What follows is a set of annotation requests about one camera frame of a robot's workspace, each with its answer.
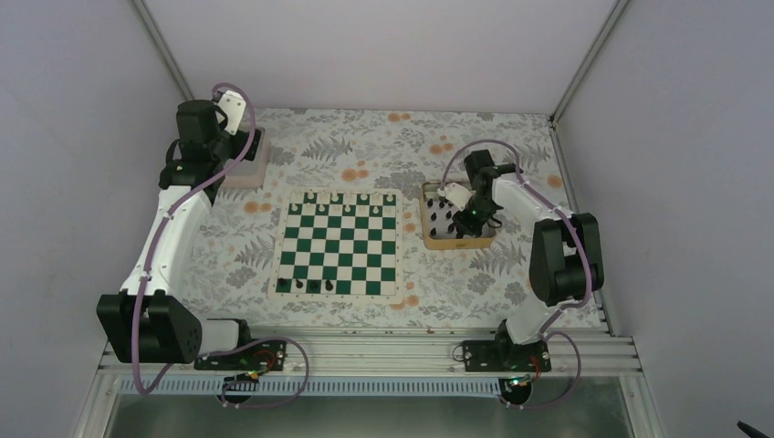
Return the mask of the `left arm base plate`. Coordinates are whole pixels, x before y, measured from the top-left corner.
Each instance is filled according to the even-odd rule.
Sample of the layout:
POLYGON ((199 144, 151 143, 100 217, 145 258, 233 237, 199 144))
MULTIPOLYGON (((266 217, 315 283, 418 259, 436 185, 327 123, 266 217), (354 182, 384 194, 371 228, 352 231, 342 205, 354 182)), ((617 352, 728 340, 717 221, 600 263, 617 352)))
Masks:
POLYGON ((196 370, 228 370, 239 372, 282 371, 287 343, 282 340, 263 341, 260 344, 225 356, 210 355, 197 359, 196 370))

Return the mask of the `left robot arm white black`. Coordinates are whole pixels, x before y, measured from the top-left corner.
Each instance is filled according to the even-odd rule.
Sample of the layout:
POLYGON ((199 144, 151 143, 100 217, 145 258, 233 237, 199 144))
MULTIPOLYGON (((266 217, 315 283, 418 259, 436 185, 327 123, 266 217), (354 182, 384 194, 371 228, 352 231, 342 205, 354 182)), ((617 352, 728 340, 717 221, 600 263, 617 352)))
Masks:
POLYGON ((181 103, 178 137, 165 153, 152 229, 118 293, 100 297, 96 313, 119 361, 190 363, 203 342, 201 320, 174 297, 201 223, 224 171, 252 161, 259 128, 241 129, 246 101, 233 91, 181 103))

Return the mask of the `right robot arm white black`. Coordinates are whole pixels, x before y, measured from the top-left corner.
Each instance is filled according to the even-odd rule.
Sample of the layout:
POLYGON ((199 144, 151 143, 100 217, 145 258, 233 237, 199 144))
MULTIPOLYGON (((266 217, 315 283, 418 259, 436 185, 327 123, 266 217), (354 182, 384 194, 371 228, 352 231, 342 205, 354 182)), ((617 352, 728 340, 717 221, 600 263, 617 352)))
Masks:
POLYGON ((485 361, 506 371, 528 362, 529 348, 549 337, 548 329, 569 308, 581 308, 603 283, 599 225, 592 214, 563 210, 539 193, 515 164, 497 164, 489 151, 464 160, 470 185, 453 183, 444 194, 456 207, 455 234, 480 236, 506 210, 532 223, 528 279, 533 296, 524 309, 504 319, 485 361))

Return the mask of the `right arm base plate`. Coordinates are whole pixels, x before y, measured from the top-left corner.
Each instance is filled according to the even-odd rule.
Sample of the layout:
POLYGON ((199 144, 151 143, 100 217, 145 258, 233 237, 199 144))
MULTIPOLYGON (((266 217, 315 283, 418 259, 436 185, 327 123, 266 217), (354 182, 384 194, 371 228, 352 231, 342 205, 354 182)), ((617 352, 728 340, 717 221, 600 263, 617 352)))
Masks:
POLYGON ((518 345, 506 341, 466 340, 459 344, 466 372, 548 372, 552 370, 544 341, 518 345))

